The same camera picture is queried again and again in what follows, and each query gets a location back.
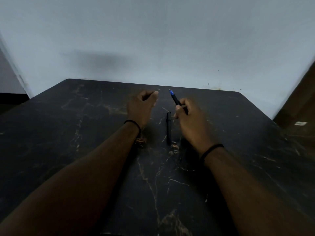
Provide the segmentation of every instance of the black baseboard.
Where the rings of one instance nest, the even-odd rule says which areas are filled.
[[[21,104],[29,100],[27,94],[19,93],[0,93],[0,104]]]

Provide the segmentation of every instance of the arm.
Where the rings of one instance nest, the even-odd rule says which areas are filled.
[[[187,105],[188,115],[178,105],[175,117],[201,156],[219,141],[196,104],[189,99],[181,103]],[[314,222],[266,190],[224,148],[210,152],[205,166],[214,175],[240,235],[315,235]]]
[[[148,122],[158,92],[142,91],[127,106],[128,119]],[[87,156],[32,192],[0,225],[0,235],[86,235],[104,210],[137,134],[125,123]]]

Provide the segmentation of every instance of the black marble tabletop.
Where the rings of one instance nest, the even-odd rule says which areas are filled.
[[[0,116],[0,220],[41,183],[83,157],[127,117],[128,97],[159,91],[151,119],[125,163],[94,232],[116,235],[237,234],[211,173],[166,113],[169,87],[67,79]],[[172,87],[192,97],[228,151],[265,187],[315,218],[315,163],[238,92]]]

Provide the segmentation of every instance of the person's left arm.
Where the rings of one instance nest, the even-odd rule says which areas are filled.
[[[157,91],[142,91],[133,97],[127,105],[128,119],[144,128],[157,96]],[[138,133],[138,127],[127,122],[91,153],[53,175],[4,219],[0,235],[88,234]]]

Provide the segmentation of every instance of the marble surface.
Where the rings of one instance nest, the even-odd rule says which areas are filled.
[[[0,116],[0,219],[36,187],[83,157],[127,117],[128,96],[160,92],[151,119],[125,163],[94,233],[114,235],[236,234],[211,172],[166,113],[164,86],[67,79]],[[315,163],[304,149],[238,92],[172,87],[207,113],[222,143],[253,176],[292,207],[315,218]]]

